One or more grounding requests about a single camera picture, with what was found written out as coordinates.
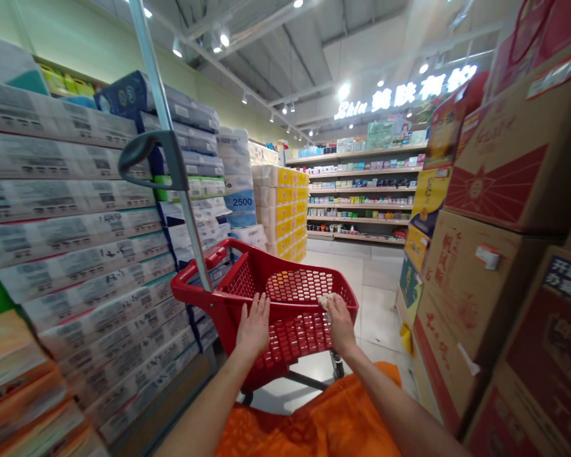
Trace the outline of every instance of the stacked toilet paper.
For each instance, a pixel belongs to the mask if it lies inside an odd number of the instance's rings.
[[[256,214],[265,228],[266,250],[300,262],[306,254],[309,177],[276,165],[254,165]]]
[[[218,157],[224,164],[226,183],[224,200],[227,208],[232,211],[226,218],[233,228],[256,225],[254,182],[247,130],[220,127],[216,139]]]

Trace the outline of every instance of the white floor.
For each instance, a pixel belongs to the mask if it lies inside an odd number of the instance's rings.
[[[355,321],[358,344],[373,361],[398,366],[402,386],[417,398],[410,357],[400,342],[400,318],[395,295],[402,269],[402,250],[368,244],[309,239],[302,263],[334,268],[349,282],[360,310]],[[309,355],[292,365],[292,371],[319,381],[332,382],[329,352]],[[281,378],[255,391],[252,406],[270,413],[290,414],[319,395],[318,390]]]

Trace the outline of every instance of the store sign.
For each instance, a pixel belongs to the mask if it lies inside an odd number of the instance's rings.
[[[417,85],[414,83],[402,84],[395,88],[395,94],[391,89],[384,89],[376,91],[372,96],[372,112],[378,110],[389,109],[392,106],[397,108],[416,100],[427,100],[432,95],[440,95],[446,85],[447,92],[454,92],[457,88],[461,87],[469,78],[476,74],[478,70],[477,65],[465,65],[459,69],[456,68],[450,74],[448,80],[446,75],[429,76],[424,81],[421,81],[421,89],[417,92]],[[368,103],[362,102],[341,102],[338,107],[338,113],[334,115],[334,120],[344,119],[346,117],[357,116],[364,114],[368,109]]]

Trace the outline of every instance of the red shopping basket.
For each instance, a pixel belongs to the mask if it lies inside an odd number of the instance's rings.
[[[258,358],[241,389],[250,394],[274,379],[286,376],[298,358],[332,348],[330,324],[317,297],[335,292],[343,297],[355,322],[358,304],[343,275],[330,268],[311,267],[272,256],[247,243],[228,238],[206,253],[208,269],[230,256],[228,248],[242,253],[216,290],[188,284],[197,273],[196,261],[171,281],[174,296],[205,311],[230,355],[235,349],[241,307],[251,304],[256,292],[271,299],[269,348]]]

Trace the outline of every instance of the green wall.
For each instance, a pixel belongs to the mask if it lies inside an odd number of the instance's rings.
[[[0,0],[0,39],[106,83],[144,69],[133,28],[88,0]],[[155,49],[163,81],[218,111],[221,125],[245,128],[262,143],[302,144],[268,114],[245,106],[170,51]]]

